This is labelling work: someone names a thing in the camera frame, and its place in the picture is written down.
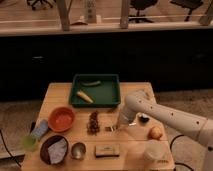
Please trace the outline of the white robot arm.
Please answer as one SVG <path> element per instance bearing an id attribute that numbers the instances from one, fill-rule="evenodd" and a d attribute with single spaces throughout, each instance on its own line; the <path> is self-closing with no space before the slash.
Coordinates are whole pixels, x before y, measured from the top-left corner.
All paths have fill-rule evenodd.
<path id="1" fill-rule="evenodd" d="M 124 98 L 116 126 L 129 125 L 137 113 L 145 113 L 196 141 L 206 149 L 202 171 L 213 171 L 213 120 L 152 102 L 145 91 Z"/>

